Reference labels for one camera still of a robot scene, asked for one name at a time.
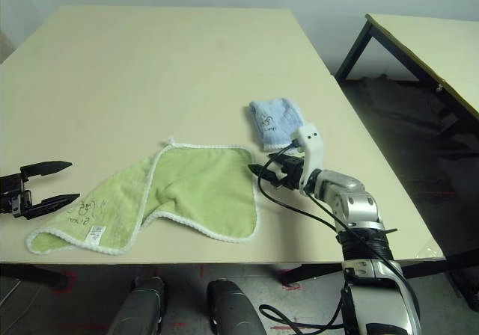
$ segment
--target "wire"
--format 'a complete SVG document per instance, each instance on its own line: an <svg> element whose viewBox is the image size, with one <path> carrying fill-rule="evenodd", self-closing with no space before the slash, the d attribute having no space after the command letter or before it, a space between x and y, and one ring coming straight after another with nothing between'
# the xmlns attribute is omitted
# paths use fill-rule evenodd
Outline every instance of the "wire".
<svg viewBox="0 0 479 335"><path fill-rule="evenodd" d="M21 284L21 280L18 280L14 286L12 286L12 289L4 296L4 298L0 301L0 307L7 301L7 299L12 295L12 293L18 288L18 285Z"/></svg>
<svg viewBox="0 0 479 335"><path fill-rule="evenodd" d="M282 150L280 150L279 152L277 152L269 161L266 162L266 164L260 169L260 173L257 175L257 187L258 189L260 190L260 192L266 197L268 198L269 200L271 200L273 203L276 203L280 206L283 206L284 208L286 209L289 209L289 210L292 210L294 212L297 212L299 214L303 214L303 215L306 215L307 217L309 218L313 218L314 220L316 221L319 221L321 223L323 223L324 225L326 225L327 227L329 227L330 229L332 229L335 233L336 233L336 228L334 225L328 223L327 221L315 216L315 215L312 215L308 212L305 212L304 210L301 210L301 209L297 209L293 206L290 206L286 203L283 203L279 200L276 200L275 198L271 197L269 194L267 194L263 187L261 186L261 178L263 177L263 173L266 169L268 169L269 165L272 164L281 154L283 154L284 152L286 152L287 150L290 150L291 148L294 148L295 145L292 143L290 144L289 146L283 148Z"/></svg>
<svg viewBox="0 0 479 335"><path fill-rule="evenodd" d="M404 283L404 286L407 288L409 294L412 297L412 302L414 303L414 308L416 309L416 313L418 314L418 318L421 317L420 313L420 308L419 308L419 301L418 297L416 296L416 293L414 289L409 285L408 281L406 278L394 267L394 265L389 262L385 257L383 257L381 254L379 254L377 251L375 251L361 236L357 235L354 233L341 219L339 219L336 215L331 213L327 208L325 208L320 202L318 202L312 195L311 193L308 193L308 197L313 200L313 202L319 206L326 214L328 214L331 218L333 218L336 222L338 222L348 233L352 234L354 237L356 237L366 248L368 248L370 251L372 251L379 259L384 262L384 264L391 270L399 279L401 282Z"/></svg>
<svg viewBox="0 0 479 335"><path fill-rule="evenodd" d="M329 322L326 325L304 324L302 322L292 322L281 311L279 311L275 307L272 307L271 305L268 305L268 304L260 305L259 310L260 310L260 313L263 316L267 317L268 319L273 320L274 322L279 322L280 324L289 325L291 327L291 329L293 329L296 332L296 334L316 335L316 334L321 334L322 332L324 332L326 330L337 330L337 329L344 328L344 324L336 324L336 325L332 324L338 318L339 312L341 311L342 303L343 302L340 299L339 302L338 302L338 306L336 307L335 313L333 314L333 316L331 317L331 320L329 320ZM276 318L276 317L268 314L265 310L271 311L272 313L279 316L279 318ZM319 329L319 330L318 331L312 331L310 333L303 333L303 332L301 332L301 330L299 328Z"/></svg>
<svg viewBox="0 0 479 335"><path fill-rule="evenodd" d="M16 318L9 326L8 328L6 328L2 333L1 335L5 335L23 316L25 316L25 314L30 310L31 308L31 305L33 304L33 302L35 301L35 299L37 298L38 294L40 294L40 290L43 288L43 286L38 286L38 290L37 292L35 292L35 295L33 295L33 297L31 298L30 300L30 304L27 305L27 307L25 308L25 310L23 310L23 313L21 313L18 318Z"/></svg>

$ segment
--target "towel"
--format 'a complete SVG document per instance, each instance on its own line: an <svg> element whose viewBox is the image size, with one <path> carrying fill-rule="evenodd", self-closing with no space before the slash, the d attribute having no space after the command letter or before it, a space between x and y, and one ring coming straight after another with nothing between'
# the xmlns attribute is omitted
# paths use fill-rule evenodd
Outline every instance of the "towel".
<svg viewBox="0 0 479 335"><path fill-rule="evenodd" d="M285 148L291 143L291 133L305 124L299 108L286 98L253 101L249 111L265 151Z"/></svg>
<svg viewBox="0 0 479 335"><path fill-rule="evenodd" d="M170 143L33 231L27 248L38 254L71 247L122 254L155 218L226 242L248 241L259 214L252 162L241 146Z"/></svg>

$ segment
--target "towel label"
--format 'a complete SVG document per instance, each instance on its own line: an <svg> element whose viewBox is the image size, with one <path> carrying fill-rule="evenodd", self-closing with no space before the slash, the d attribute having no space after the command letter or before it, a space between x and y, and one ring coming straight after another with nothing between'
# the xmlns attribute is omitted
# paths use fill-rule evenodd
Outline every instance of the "towel label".
<svg viewBox="0 0 479 335"><path fill-rule="evenodd" d="M101 225L93 225L90 229L90 232L87 234L87 237L85 238L85 243L98 245L105 230L106 227Z"/></svg>

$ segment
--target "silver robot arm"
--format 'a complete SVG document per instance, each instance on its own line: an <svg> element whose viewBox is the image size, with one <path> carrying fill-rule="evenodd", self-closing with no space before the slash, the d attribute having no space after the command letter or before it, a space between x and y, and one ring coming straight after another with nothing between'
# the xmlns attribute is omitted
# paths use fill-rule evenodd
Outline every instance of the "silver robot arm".
<svg viewBox="0 0 479 335"><path fill-rule="evenodd" d="M373 196L356 178L314 167L321 163L323 156L322 141L314 125L301 127L292 134L292 139L305 154L300 193L313 193L315 198L328 204L336 218L363 240L359 241L336 221L337 240L344 256L346 286L341 292L341 310L346 334L420 335L412 294L376 255L382 255L402 274L400 265L393 260L386 236L388 231Z"/></svg>

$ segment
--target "table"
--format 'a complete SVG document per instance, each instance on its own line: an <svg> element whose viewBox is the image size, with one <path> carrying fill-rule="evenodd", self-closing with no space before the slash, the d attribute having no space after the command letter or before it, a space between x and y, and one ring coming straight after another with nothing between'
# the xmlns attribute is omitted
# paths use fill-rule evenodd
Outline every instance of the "table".
<svg viewBox="0 0 479 335"><path fill-rule="evenodd" d="M479 134L479 22L368 13L335 78L342 82L374 37ZM446 133L451 134L456 123Z"/></svg>
<svg viewBox="0 0 479 335"><path fill-rule="evenodd" d="M288 10L61 7L1 66L1 173L47 160L72 167L27 183L34 201L86 194L101 180L177 142L245 144L260 151L246 106L290 97L326 143L325 166L359 178L376 198L397 259L432 239L392 169ZM306 197L282 200L320 214ZM131 250L29 253L30 221L1 215L2 262L340 262L323 225L260 198L261 225L248 243L210 239L158 220Z"/></svg>

